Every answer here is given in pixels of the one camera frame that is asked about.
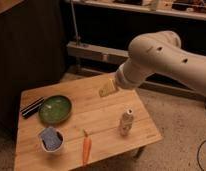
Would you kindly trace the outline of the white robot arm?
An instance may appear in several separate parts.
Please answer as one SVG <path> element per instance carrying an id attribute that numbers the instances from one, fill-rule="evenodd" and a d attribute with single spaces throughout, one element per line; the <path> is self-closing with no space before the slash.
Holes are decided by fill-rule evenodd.
<path id="1" fill-rule="evenodd" d="M 114 78 L 99 89 L 100 97 L 116 93 L 120 88 L 135 89 L 154 73 L 172 78 L 206 97 L 206 56 L 183 50 L 177 33 L 139 35 L 130 42 L 128 55 Z"/>

